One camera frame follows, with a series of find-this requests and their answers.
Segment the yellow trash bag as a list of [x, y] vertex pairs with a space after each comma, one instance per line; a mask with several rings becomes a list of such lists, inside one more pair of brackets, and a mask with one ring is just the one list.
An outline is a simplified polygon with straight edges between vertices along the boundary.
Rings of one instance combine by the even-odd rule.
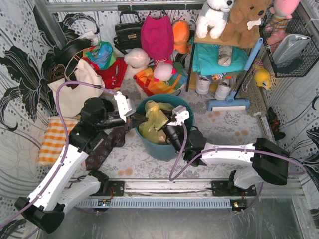
[[166, 145], [166, 135], [161, 128], [168, 122], [168, 117], [162, 110], [171, 112], [172, 109], [173, 105], [170, 103], [148, 100], [145, 104], [148, 121], [138, 128], [142, 138], [154, 144]]

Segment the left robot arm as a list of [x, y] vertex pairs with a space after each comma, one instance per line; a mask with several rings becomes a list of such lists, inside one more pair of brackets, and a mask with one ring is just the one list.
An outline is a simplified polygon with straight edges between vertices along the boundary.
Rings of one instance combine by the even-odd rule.
[[25, 219], [50, 234], [63, 222], [65, 215], [79, 202], [90, 195], [112, 193], [109, 177], [99, 170], [91, 170], [83, 180], [65, 189], [75, 170], [100, 145], [106, 141], [104, 130], [112, 129], [117, 134], [126, 133], [148, 119], [145, 115], [127, 110], [129, 99], [113, 104], [106, 99], [93, 97], [85, 101], [81, 118], [68, 136], [57, 161], [28, 197], [19, 197], [15, 207]]

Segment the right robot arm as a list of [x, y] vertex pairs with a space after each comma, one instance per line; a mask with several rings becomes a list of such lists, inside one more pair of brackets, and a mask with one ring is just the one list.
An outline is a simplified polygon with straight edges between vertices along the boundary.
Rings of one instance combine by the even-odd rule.
[[255, 143], [237, 146], [208, 143], [203, 134], [194, 129], [188, 131], [185, 121], [189, 111], [184, 106], [173, 110], [163, 110], [168, 118], [161, 131], [178, 154], [188, 165], [208, 166], [230, 164], [243, 166], [229, 177], [229, 187], [247, 189], [255, 183], [267, 182], [286, 185], [288, 180], [288, 154], [286, 151], [264, 138]]

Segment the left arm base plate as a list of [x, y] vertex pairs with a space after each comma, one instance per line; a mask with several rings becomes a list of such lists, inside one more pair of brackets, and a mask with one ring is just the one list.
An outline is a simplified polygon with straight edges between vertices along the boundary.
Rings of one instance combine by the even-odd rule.
[[107, 181], [101, 184], [99, 195], [122, 197], [124, 195], [125, 182], [124, 181]]

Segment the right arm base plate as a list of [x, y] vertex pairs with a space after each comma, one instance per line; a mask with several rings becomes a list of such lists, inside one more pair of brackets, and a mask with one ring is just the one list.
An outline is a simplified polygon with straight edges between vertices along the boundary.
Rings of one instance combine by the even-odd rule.
[[252, 185], [247, 189], [242, 189], [226, 180], [211, 181], [212, 194], [217, 197], [256, 196], [257, 192], [254, 186], [255, 185]]

